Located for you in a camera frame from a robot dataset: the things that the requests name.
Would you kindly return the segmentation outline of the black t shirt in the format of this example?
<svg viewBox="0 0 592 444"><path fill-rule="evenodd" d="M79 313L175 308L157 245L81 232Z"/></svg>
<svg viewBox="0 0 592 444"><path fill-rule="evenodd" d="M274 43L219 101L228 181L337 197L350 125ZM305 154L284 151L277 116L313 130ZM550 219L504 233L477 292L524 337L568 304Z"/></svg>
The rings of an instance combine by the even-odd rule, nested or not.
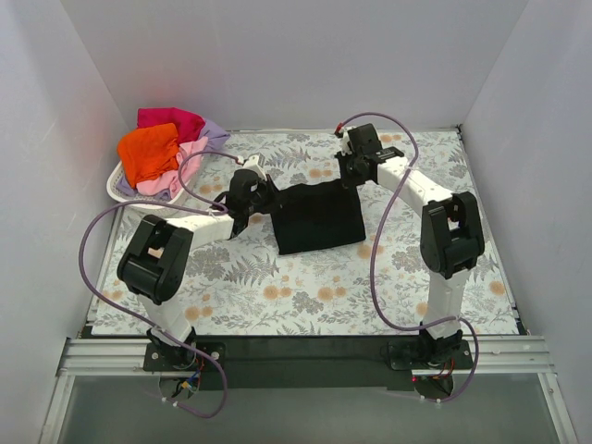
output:
<svg viewBox="0 0 592 444"><path fill-rule="evenodd" d="M358 191L338 179L293 185L277 193L271 210L278 253L307 253L366 239Z"/></svg>

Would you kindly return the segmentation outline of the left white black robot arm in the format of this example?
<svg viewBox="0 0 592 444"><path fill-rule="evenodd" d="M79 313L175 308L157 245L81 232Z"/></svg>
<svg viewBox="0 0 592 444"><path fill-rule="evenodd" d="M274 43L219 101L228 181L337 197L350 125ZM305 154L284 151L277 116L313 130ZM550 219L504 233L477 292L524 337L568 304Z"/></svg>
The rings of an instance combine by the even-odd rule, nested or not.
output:
<svg viewBox="0 0 592 444"><path fill-rule="evenodd" d="M237 237L253 214L275 209L277 194L269 175L241 168L218 198L228 209L226 214L142 219L118 264L117 277L143 305L154 324L148 337L174 368L188 369L197 357L194 329L176 297L190 251Z"/></svg>

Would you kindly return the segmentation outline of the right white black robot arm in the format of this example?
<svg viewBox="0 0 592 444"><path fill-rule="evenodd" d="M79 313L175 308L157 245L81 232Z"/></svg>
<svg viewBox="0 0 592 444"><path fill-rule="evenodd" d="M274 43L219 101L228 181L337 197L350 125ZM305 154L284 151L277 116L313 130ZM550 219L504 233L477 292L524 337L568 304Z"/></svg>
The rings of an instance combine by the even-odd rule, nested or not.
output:
<svg viewBox="0 0 592 444"><path fill-rule="evenodd" d="M425 315L415 327L418 354L425 365L442 366L461 347L464 289L485 250L477 199L469 191L454 193L438 185L416 169L414 159L384 147L371 124L339 124L335 135L341 140L336 158L345 185L372 181L421 218L419 251L429 270L429 291Z"/></svg>

